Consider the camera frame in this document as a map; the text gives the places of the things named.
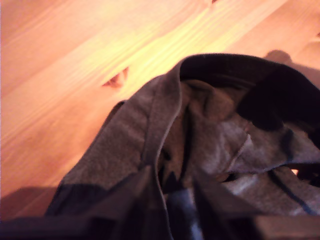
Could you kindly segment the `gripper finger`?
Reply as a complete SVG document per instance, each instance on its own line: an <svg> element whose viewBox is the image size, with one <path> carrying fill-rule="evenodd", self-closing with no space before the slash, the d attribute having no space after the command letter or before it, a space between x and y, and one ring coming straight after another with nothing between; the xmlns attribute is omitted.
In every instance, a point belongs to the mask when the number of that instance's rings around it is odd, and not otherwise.
<svg viewBox="0 0 320 240"><path fill-rule="evenodd" d="M193 188L206 240L248 240L257 236L252 220L260 210L204 174L194 175Z"/></svg>
<svg viewBox="0 0 320 240"><path fill-rule="evenodd" d="M166 240L168 212L155 170L146 166L89 210L101 240Z"/></svg>

